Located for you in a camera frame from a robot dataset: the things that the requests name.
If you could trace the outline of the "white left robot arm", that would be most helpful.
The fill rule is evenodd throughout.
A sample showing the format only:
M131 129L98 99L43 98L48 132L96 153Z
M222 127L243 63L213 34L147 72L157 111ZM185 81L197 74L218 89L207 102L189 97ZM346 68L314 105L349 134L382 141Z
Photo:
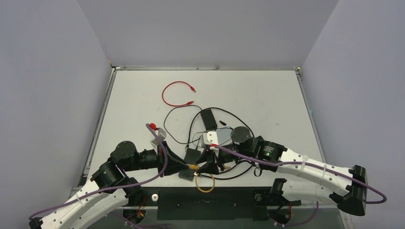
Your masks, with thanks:
M126 172L156 168L158 174L138 182ZM157 148L138 152L134 143L123 141L89 180L64 204L51 207L46 217L34 213L29 217L31 229L84 229L114 209L137 205L144 194L142 185L159 177L189 169L173 155L165 141Z

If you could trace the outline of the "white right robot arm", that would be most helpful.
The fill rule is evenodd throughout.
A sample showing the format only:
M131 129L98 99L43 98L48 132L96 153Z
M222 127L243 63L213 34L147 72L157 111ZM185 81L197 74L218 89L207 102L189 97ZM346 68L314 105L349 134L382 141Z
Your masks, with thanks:
M336 167L309 158L263 137L253 137L247 127L234 128L228 139L220 145L218 133L209 131L203 136L204 153L198 159L203 164L197 173L219 174L226 163L247 160L260 170L288 174L300 178L290 181L276 178L267 194L258 194L259 204L276 205L314 201L335 204L345 213L364 216L366 213L367 175L365 168Z

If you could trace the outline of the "aluminium frame rail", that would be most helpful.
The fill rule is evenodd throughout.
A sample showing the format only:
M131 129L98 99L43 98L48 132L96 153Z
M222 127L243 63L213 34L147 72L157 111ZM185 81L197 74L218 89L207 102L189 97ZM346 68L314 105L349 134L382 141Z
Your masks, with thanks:
M88 153L88 157L87 157L87 160L88 160L87 163L88 164L91 163L93 153L94 153L94 150L95 150L95 147L96 147L96 144L97 144L97 140L99 138L100 129L102 127L102 123L103 123L105 113L106 113L106 110L107 110L107 106L108 106L108 101L109 101L111 91L112 91L112 88L113 88L113 85L114 85L114 81L115 81L115 77L116 77L116 71L117 71L117 68L113 67L112 71L111 71L111 76L109 78L109 82L108 82L108 85L107 85L106 93L105 93L105 96L104 96L104 99L103 99L102 108L101 108L101 111L100 111L100 114L99 114L99 117L98 117L98 120L97 120L95 133L94 133L94 136L93 136L93 139L92 139L92 142L91 142L91 146L90 146L90 149L89 149L89 153Z

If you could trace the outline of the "black power brick adapter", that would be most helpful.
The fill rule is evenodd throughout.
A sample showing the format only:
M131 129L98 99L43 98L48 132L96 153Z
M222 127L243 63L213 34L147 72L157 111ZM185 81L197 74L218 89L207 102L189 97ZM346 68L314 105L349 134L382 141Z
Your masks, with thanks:
M202 110L200 115L206 131L212 131L217 128L217 123L211 109Z

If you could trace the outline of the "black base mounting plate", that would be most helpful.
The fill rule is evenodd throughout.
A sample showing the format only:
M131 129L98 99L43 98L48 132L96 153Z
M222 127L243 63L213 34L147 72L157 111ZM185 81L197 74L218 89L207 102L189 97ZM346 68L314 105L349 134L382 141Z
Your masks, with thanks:
M267 220L301 202L288 201L270 187L216 187L202 193L195 187L145 187L124 206L123 216L140 219L157 211L158 220Z

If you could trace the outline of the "black ribbed network switch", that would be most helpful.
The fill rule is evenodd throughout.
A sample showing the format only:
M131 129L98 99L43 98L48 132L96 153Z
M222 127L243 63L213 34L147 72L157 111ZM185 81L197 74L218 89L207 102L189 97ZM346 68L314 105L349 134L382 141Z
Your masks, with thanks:
M199 159L200 155L201 155L201 152L199 150L196 150L193 148L188 148L186 150L184 160L188 164L197 165L196 161ZM193 170L193 169L183 170L183 171L179 172L178 178L188 180L188 181L193 181L194 172L195 172L195 170Z

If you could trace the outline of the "white square network box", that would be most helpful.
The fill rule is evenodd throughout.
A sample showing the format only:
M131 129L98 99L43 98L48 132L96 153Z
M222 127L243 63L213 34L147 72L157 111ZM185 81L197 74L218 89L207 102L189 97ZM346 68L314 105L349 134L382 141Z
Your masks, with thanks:
M216 129L218 144L223 144L231 138L232 128L229 126L224 126Z

